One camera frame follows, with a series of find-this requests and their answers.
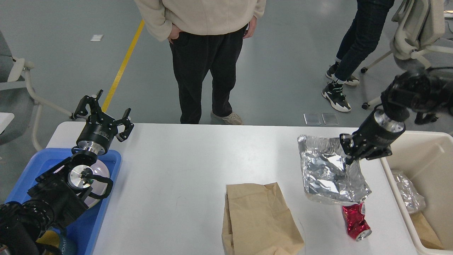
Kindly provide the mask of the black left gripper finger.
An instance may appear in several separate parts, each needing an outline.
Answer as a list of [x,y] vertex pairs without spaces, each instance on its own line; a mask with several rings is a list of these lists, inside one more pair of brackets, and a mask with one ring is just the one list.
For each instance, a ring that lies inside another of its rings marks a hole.
[[127,140],[128,137],[131,135],[132,130],[134,129],[134,123],[132,123],[129,118],[130,112],[131,112],[131,108],[127,108],[123,114],[123,117],[121,119],[114,121],[114,126],[116,126],[116,127],[124,126],[124,131],[119,132],[118,134],[115,135],[115,137],[120,142]]
[[103,90],[99,90],[96,95],[85,95],[79,102],[76,110],[70,116],[71,120],[82,118],[87,123],[103,123],[107,121],[106,114],[102,111],[99,105],[99,98],[103,94]]

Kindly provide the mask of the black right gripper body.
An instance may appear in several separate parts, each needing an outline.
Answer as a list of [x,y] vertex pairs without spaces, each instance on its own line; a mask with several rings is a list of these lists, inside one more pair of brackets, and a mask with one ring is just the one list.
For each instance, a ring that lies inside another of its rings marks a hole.
[[391,119],[383,109],[374,110],[352,134],[352,157],[372,160],[391,155],[390,144],[405,130],[404,122]]

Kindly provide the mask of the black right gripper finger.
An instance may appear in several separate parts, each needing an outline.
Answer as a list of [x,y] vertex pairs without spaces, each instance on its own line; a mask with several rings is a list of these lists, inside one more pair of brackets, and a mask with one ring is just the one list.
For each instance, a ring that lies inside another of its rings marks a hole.
[[346,155],[345,165],[351,165],[354,161],[363,158],[364,137],[361,134],[342,133],[339,135],[339,138],[341,147]]

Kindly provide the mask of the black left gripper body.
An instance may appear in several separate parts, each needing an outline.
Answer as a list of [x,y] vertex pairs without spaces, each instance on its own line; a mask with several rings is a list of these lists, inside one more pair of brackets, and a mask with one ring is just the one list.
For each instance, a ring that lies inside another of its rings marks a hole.
[[76,140],[76,148],[95,155],[108,152],[113,138],[119,133],[120,120],[115,120],[105,113],[94,113],[86,120],[86,125]]

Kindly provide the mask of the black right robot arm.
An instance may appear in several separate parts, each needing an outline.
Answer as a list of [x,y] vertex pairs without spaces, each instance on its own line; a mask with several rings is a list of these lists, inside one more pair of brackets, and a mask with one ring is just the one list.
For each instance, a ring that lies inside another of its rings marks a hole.
[[392,155],[391,144],[406,130],[405,121],[415,112],[415,123],[433,122],[437,113],[452,115],[452,79],[440,68],[416,68],[395,77],[380,97],[363,107],[374,109],[352,134],[341,134],[344,163]]

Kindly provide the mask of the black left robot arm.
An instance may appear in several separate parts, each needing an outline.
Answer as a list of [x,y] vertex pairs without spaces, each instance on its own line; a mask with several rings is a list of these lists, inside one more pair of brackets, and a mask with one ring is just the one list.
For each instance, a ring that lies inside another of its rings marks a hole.
[[127,108],[115,120],[99,105],[103,90],[96,96],[84,96],[72,119],[84,118],[86,124],[71,149],[72,155],[36,177],[26,202],[1,205],[1,251],[8,255],[63,254],[62,249],[38,242],[51,227],[64,229],[75,222],[89,206],[86,198],[107,198],[114,186],[110,177],[95,173],[92,165],[108,152],[113,139],[120,142],[130,136],[134,124]]

